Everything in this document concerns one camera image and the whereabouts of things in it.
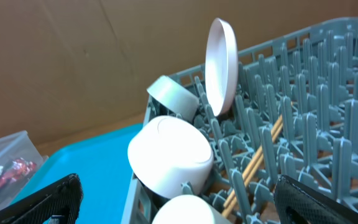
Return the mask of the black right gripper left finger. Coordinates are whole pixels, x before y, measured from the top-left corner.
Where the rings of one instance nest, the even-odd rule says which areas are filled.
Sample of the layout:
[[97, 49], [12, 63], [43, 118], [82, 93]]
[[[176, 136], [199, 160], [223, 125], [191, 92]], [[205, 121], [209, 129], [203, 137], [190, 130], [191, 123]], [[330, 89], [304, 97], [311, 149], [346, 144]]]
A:
[[0, 224], [75, 223], [82, 199], [80, 178], [72, 173], [0, 210]]

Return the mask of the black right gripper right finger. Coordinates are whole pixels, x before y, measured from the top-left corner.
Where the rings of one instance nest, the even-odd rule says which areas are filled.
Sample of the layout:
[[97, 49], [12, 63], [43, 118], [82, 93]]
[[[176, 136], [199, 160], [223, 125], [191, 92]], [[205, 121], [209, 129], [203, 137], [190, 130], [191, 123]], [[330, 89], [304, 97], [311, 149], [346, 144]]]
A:
[[301, 182], [279, 175], [273, 194], [281, 223], [358, 224], [358, 213]]

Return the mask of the wooden chopstick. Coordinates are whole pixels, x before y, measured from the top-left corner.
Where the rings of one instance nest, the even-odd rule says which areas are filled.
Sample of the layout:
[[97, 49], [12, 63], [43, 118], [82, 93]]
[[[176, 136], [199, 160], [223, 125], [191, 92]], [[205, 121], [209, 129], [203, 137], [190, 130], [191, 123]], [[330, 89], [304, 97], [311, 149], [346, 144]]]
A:
[[[262, 155], [263, 155], [263, 150], [266, 150], [267, 149], [267, 144], [268, 143], [273, 143], [274, 141], [272, 141], [272, 135], [271, 133], [267, 135], [267, 139], [265, 139], [265, 136], [264, 136], [264, 132], [263, 130], [261, 129], [260, 130], [260, 136], [262, 138], [262, 143], [261, 143], [261, 147], [262, 147]], [[254, 167], [253, 171], [254, 171], [254, 174], [251, 175], [251, 177], [248, 177], [246, 179], [246, 181], [243, 181], [243, 184], [242, 186], [243, 187], [247, 187], [248, 184], [250, 183], [251, 179], [254, 177], [255, 173], [257, 172], [259, 166], [256, 166]], [[233, 189], [234, 193], [235, 193], [235, 196], [234, 196], [234, 199], [233, 201], [229, 204], [229, 206], [227, 208], [224, 208], [223, 212], [222, 212], [222, 215], [223, 217], [227, 218], [229, 216], [229, 214], [232, 212], [232, 210], [234, 209], [236, 203], [239, 201], [239, 199], [237, 198], [237, 193], [239, 192], [238, 190], [236, 189]]]
[[[280, 131], [283, 128], [283, 117], [279, 116], [278, 120], [276, 121], [276, 123], [274, 124], [273, 128], [271, 129], [270, 133], [272, 135], [272, 141], [275, 141], [277, 136], [280, 134]], [[251, 161], [249, 162], [249, 164], [247, 165], [246, 169], [243, 171], [242, 173], [242, 178], [244, 179], [244, 181], [246, 181], [246, 179], [248, 177], [251, 177], [252, 174], [254, 174], [254, 167], [259, 166], [260, 165], [260, 161], [263, 159], [263, 155], [262, 155], [262, 147], [260, 146], [257, 150], [257, 152], [254, 154], [254, 157], [251, 159]], [[232, 191], [228, 198], [226, 199], [226, 202], [224, 203], [224, 208], [227, 208], [229, 206], [229, 204], [233, 201], [235, 196], [234, 191]]]

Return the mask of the pink bowl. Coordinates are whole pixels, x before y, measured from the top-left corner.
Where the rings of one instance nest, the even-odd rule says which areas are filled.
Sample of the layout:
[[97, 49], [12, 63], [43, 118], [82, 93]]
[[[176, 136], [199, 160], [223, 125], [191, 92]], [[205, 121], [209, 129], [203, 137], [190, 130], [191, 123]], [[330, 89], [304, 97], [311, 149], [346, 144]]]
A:
[[199, 194], [213, 166], [208, 140], [190, 123], [173, 116], [158, 116], [130, 141], [129, 164], [136, 177], [153, 193], [174, 198], [189, 182]]

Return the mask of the pale green plastic cup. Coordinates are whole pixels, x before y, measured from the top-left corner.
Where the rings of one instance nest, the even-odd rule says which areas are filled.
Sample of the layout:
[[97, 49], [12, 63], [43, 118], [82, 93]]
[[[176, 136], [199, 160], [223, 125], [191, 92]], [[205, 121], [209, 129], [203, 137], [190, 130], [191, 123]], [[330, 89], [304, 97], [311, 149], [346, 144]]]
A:
[[231, 224], [215, 208], [194, 195], [169, 200], [155, 215], [152, 224]]

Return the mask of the grey-green bowl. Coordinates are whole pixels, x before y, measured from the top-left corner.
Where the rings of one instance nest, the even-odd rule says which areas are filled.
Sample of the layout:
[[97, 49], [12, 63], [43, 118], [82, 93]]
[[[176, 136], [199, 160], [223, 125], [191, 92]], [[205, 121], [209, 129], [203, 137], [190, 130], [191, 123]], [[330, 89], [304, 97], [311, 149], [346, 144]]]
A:
[[192, 121], [199, 106], [198, 97], [166, 75], [156, 79], [147, 92], [164, 107], [181, 114], [187, 121]]

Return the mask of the large white round plate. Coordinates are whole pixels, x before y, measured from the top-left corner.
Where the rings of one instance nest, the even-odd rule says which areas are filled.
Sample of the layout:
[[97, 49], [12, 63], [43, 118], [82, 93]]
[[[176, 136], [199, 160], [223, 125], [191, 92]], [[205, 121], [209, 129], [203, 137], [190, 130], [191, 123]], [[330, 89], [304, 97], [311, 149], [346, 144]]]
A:
[[215, 116], [227, 112], [232, 105], [238, 62], [234, 30], [228, 22], [216, 18], [209, 30], [204, 64], [206, 96]]

